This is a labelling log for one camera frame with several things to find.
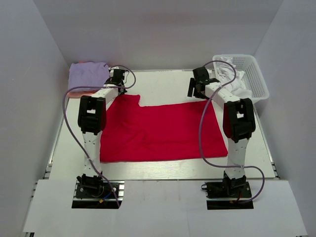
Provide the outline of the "red t-shirt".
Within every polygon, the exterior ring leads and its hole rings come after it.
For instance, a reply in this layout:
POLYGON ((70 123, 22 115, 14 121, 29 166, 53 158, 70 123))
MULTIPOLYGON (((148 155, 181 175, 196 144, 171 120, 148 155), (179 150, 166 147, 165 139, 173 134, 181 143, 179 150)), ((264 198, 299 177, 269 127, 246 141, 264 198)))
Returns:
MULTIPOLYGON (((200 158, 198 128, 206 101, 140 106, 140 95, 117 97, 107 109, 100 161, 144 162, 200 158)), ((202 124, 207 158, 228 154, 212 105, 202 124)))

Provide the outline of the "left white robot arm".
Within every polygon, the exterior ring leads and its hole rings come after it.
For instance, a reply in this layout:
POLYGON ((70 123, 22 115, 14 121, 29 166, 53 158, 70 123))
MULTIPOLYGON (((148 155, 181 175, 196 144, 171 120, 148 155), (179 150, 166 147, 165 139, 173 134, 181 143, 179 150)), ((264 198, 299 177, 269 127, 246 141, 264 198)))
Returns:
POLYGON ((112 69, 109 79, 101 88, 80 99, 78 125, 83 136, 85 161, 83 175, 78 177, 78 181, 82 186, 81 191, 88 192, 93 198, 101 197, 106 190, 100 177, 100 140, 106 126, 107 104, 126 93, 125 73, 123 69, 112 69))

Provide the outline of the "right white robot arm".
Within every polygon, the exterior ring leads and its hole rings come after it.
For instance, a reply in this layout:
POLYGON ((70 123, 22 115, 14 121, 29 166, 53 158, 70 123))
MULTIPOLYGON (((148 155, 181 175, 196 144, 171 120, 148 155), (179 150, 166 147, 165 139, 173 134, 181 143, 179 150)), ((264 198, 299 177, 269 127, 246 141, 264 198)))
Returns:
POLYGON ((221 185, 207 185, 207 190, 218 197, 240 197, 246 186, 244 171, 246 147, 255 131, 255 118, 251 99, 241 99, 226 90, 217 79, 211 79, 205 67, 193 70, 188 96, 207 99, 198 128, 198 146, 203 159, 202 124, 211 101, 223 109, 223 131, 228 139, 227 165, 212 165, 223 168, 221 185))

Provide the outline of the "folded lavender t-shirt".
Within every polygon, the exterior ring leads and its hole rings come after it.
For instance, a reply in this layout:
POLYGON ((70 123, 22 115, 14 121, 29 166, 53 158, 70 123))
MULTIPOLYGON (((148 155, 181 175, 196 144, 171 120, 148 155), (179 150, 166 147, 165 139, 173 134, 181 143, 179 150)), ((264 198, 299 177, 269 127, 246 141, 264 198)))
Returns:
POLYGON ((69 69, 68 89, 77 91, 98 90, 110 77, 109 66, 105 62, 72 63, 69 69))

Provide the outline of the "folded salmon pink t-shirt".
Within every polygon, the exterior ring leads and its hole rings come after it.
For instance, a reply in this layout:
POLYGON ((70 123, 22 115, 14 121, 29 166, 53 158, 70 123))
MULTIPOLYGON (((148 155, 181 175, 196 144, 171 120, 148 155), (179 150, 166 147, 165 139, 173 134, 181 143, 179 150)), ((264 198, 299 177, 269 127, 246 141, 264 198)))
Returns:
MULTIPOLYGON (((92 62, 79 61, 76 64, 72 64, 69 69, 68 89, 76 86, 90 86, 93 85, 91 79, 91 73, 89 69, 92 66, 92 62)), ((84 95, 92 95, 95 93, 94 89, 89 87, 77 88, 68 93, 69 98, 80 98, 84 95)))

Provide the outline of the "white plastic basket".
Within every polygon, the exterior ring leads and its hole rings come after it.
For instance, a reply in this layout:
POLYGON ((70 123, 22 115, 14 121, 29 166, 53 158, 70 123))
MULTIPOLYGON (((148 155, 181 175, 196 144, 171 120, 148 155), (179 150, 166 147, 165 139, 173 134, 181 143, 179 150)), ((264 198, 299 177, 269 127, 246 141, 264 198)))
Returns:
POLYGON ((245 72, 241 81, 246 89, 252 91, 251 100, 254 104, 269 98, 268 88, 254 56, 246 54, 220 54, 213 56, 212 60, 220 60, 223 57, 230 58, 232 64, 236 66, 235 69, 237 71, 245 72))

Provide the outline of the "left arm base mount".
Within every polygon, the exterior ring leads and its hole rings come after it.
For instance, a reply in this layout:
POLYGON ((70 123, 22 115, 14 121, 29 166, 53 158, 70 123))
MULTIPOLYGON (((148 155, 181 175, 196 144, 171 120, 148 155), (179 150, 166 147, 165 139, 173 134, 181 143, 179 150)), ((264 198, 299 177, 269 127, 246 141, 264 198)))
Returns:
POLYGON ((76 182, 72 209, 118 209, 115 195, 107 182, 97 188, 76 182))

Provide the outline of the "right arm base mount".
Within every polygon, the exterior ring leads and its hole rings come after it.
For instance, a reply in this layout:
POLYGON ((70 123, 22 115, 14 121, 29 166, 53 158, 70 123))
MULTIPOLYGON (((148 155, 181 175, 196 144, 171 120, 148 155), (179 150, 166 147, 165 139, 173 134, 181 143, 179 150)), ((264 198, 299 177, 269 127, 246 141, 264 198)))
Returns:
POLYGON ((244 187, 237 188, 232 194, 224 190, 222 182, 206 182, 201 185, 206 192, 207 210, 242 210, 253 209, 253 201, 245 202, 252 198, 249 182, 244 187))

